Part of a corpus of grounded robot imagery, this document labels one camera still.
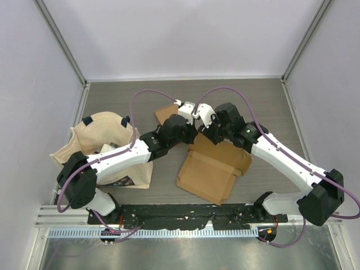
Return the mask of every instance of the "cardboard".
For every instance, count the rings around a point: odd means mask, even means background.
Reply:
[[[176,113],[175,104],[155,111],[160,124]],[[177,186],[217,205],[229,198],[235,179],[251,164],[251,156],[243,149],[229,142],[214,145],[201,133],[188,151]]]

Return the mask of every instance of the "white backdrop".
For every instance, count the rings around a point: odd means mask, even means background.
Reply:
[[[45,0],[87,79],[282,75],[321,0]]]
[[[335,168],[360,198],[360,2],[334,1],[289,78],[304,139],[316,165]],[[358,213],[345,196],[341,212]],[[360,255],[360,220],[345,220],[354,259]]]
[[[33,1],[1,6],[0,268],[23,270],[59,173],[49,154],[69,138],[82,86]]]

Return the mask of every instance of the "canvas bag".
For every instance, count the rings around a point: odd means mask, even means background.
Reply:
[[[115,143],[119,147],[125,146],[131,143],[133,134],[128,120],[107,111],[84,118],[80,124],[71,128],[73,136],[70,142],[50,156],[62,168],[62,164],[75,152],[81,151],[84,155],[91,155],[100,152],[104,144]],[[149,188],[151,174],[152,162],[133,165],[106,177],[98,185]]]

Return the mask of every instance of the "open cardboard box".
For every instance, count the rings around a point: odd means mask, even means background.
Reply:
[[[172,104],[155,111],[160,124],[177,114]],[[178,175],[178,187],[205,200],[221,205],[230,197],[235,179],[243,176],[251,164],[251,156],[229,142],[214,145],[199,133]]]

